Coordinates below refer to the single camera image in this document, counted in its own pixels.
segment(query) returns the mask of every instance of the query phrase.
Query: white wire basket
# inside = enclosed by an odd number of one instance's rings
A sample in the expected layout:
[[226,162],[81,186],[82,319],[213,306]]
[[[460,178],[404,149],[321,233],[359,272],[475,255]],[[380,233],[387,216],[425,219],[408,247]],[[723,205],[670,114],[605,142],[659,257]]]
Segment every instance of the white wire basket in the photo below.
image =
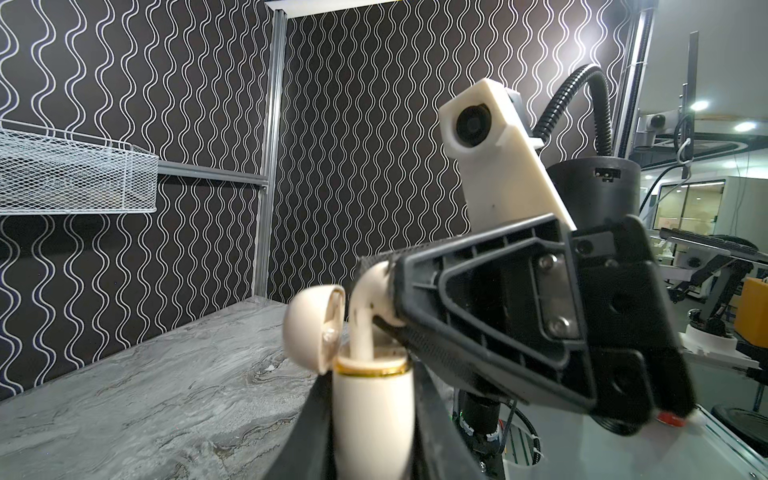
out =
[[157,155],[128,142],[0,121],[0,215],[150,213],[156,195]]

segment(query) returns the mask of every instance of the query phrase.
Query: camera lens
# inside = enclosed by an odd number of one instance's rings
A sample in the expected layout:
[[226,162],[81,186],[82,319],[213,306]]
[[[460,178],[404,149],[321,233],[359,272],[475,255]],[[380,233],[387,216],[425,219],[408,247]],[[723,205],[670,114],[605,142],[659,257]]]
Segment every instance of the camera lens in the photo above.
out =
[[456,135],[470,147],[480,145],[490,131],[491,111],[485,104],[465,108],[456,119]]
[[650,118],[650,125],[652,128],[662,128],[667,123],[667,117],[662,114],[655,114]]

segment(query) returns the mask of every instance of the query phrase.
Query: gray marble surface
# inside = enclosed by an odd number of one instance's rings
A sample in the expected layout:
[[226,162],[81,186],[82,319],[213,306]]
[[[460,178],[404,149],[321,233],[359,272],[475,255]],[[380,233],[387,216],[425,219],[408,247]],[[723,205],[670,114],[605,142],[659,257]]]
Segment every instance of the gray marble surface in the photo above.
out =
[[260,478],[314,381],[253,297],[0,403],[0,478]]

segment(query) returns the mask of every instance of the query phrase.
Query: ceiling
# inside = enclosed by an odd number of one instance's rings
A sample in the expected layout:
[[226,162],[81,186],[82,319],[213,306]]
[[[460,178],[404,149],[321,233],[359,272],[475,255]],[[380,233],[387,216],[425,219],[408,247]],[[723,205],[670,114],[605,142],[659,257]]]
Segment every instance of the ceiling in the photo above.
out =
[[395,0],[266,0],[266,5],[273,10],[284,10],[287,18],[296,18],[394,1]]
[[768,134],[767,0],[659,0],[639,108],[667,111],[680,104],[686,81],[688,35],[699,31],[697,131],[733,133],[757,121],[750,134]]

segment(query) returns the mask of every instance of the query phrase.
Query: yellow object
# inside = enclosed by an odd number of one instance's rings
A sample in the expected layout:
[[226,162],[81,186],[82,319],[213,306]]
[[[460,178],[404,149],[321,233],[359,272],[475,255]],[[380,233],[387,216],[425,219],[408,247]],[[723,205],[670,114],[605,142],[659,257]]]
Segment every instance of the yellow object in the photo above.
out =
[[768,283],[756,278],[744,279],[734,325],[747,342],[768,348]]

